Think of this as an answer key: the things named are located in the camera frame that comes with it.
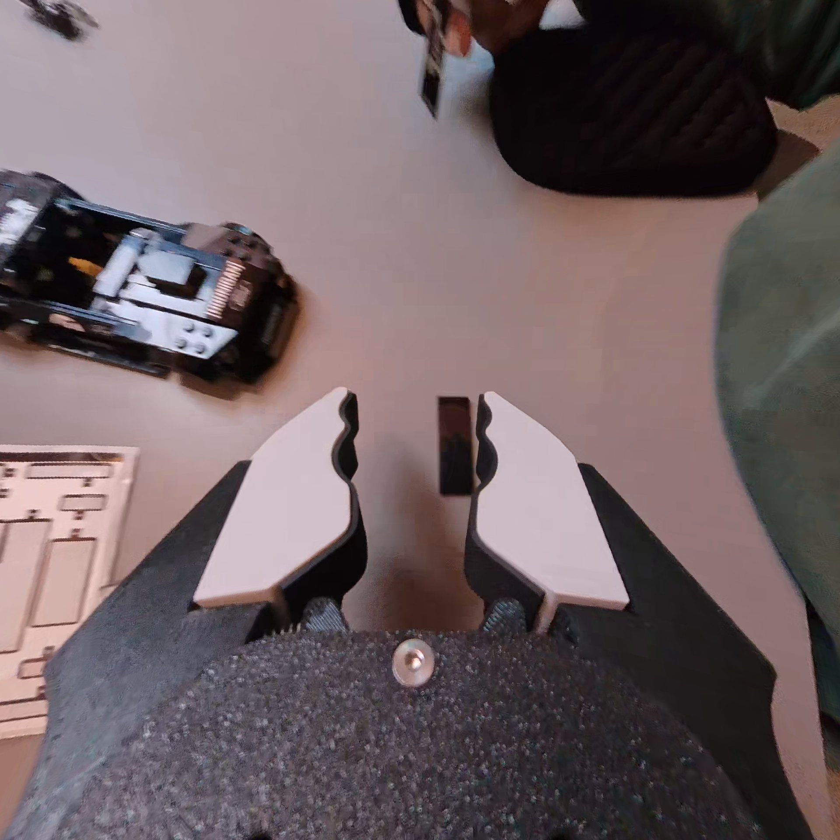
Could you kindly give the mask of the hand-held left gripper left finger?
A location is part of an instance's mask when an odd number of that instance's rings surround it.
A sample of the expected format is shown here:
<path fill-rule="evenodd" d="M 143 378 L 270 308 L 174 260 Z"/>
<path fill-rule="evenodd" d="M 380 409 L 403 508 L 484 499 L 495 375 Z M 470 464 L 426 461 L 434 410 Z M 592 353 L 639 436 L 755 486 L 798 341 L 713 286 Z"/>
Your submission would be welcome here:
<path fill-rule="evenodd" d="M 342 604 L 368 555 L 353 483 L 358 431 L 356 394 L 338 386 L 259 447 L 192 596 L 196 606 L 270 605 L 289 624 L 314 599 Z"/>

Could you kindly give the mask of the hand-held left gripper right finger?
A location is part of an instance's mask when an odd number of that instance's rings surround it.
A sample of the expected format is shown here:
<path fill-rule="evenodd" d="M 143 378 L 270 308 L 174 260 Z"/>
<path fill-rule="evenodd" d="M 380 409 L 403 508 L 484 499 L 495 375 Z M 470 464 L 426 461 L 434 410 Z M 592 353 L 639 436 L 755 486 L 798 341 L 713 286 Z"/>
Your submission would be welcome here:
<path fill-rule="evenodd" d="M 473 592 L 486 607 L 518 603 L 538 634 L 562 606 L 625 610 L 627 587 L 572 452 L 496 392 L 479 396 L 476 437 L 465 539 Z"/>

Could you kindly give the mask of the black lego plate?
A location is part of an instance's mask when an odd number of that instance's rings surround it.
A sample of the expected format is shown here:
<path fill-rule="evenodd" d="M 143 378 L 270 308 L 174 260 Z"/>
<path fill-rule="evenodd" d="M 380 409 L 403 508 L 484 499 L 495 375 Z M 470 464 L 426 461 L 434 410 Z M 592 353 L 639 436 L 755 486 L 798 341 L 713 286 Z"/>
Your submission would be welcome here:
<path fill-rule="evenodd" d="M 444 497 L 469 497 L 474 488 L 471 404 L 466 396 L 437 398 L 438 487 Z"/>

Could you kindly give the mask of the white sticker sheet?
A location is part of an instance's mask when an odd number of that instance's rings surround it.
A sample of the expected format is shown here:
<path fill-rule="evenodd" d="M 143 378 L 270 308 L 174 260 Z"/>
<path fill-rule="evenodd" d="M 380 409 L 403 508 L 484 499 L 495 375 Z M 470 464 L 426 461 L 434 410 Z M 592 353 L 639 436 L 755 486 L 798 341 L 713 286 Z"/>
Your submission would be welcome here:
<path fill-rule="evenodd" d="M 116 587 L 140 451 L 1 447 L 1 739 L 46 732 L 45 671 Z"/>

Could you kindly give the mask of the black lego car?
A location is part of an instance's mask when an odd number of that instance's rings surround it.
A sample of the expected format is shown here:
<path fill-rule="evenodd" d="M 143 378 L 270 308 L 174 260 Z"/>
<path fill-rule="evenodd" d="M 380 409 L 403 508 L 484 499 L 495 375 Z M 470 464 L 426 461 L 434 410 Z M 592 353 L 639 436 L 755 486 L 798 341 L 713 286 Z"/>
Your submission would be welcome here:
<path fill-rule="evenodd" d="M 2 333 L 158 378 L 254 385 L 283 354 L 298 291 L 250 227 L 174 224 L 1 173 Z"/>

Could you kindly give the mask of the person's right forearm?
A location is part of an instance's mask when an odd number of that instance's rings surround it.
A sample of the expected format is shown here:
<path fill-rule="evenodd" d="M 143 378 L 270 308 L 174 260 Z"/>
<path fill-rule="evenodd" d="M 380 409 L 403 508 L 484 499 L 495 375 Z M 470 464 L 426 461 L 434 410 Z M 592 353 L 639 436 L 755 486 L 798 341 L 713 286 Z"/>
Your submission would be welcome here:
<path fill-rule="evenodd" d="M 839 93 L 838 1 L 575 1 L 588 24 L 681 28 L 738 57 L 767 98 L 796 110 Z"/>

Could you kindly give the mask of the small black lego assembly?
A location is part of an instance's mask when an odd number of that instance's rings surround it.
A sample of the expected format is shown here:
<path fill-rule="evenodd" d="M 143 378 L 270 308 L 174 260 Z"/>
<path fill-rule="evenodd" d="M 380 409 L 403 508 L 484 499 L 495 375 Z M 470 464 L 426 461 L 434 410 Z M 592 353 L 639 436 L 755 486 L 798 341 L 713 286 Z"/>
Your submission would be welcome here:
<path fill-rule="evenodd" d="M 28 18 L 38 26 L 76 43 L 84 40 L 88 32 L 98 29 L 99 23 L 89 12 L 73 1 L 19 1 Z"/>

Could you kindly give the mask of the person's right hand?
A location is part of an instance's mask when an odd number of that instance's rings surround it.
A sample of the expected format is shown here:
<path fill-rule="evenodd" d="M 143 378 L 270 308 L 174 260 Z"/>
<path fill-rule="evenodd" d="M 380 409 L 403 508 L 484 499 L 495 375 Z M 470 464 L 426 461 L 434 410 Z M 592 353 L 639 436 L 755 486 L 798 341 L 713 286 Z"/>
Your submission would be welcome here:
<path fill-rule="evenodd" d="M 444 43 L 449 54 L 466 58 L 474 43 L 495 55 L 539 27 L 548 1 L 452 2 Z"/>

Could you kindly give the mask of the black round object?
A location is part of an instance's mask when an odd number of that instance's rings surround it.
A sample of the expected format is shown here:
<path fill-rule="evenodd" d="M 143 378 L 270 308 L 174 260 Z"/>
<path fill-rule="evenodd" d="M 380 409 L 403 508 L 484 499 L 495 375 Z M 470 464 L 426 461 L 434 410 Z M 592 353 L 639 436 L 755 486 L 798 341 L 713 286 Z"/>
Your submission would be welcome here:
<path fill-rule="evenodd" d="M 558 193 L 717 197 L 770 166 L 778 130 L 727 50 L 667 29 L 537 29 L 494 56 L 493 139 Z"/>

